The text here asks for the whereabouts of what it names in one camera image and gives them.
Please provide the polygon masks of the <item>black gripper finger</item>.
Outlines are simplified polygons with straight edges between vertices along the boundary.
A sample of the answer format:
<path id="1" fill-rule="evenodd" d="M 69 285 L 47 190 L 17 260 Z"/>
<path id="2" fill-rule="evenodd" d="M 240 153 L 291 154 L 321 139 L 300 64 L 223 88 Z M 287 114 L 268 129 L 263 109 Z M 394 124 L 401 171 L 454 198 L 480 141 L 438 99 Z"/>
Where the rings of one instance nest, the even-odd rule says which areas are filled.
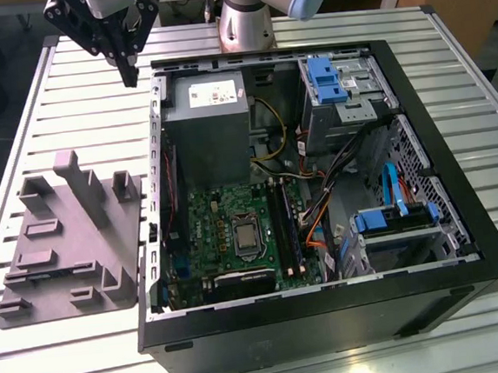
<path id="1" fill-rule="evenodd" d="M 130 87 L 125 36 L 97 33 L 88 23 L 95 16 L 85 0 L 48 0 L 43 15 L 93 57 L 103 55 L 111 66 L 117 67 L 124 86 Z"/>
<path id="2" fill-rule="evenodd" d="M 129 86 L 137 86 L 136 58 L 147 43 L 159 13 L 157 0 L 123 0 L 125 5 L 124 32 L 129 64 Z"/>

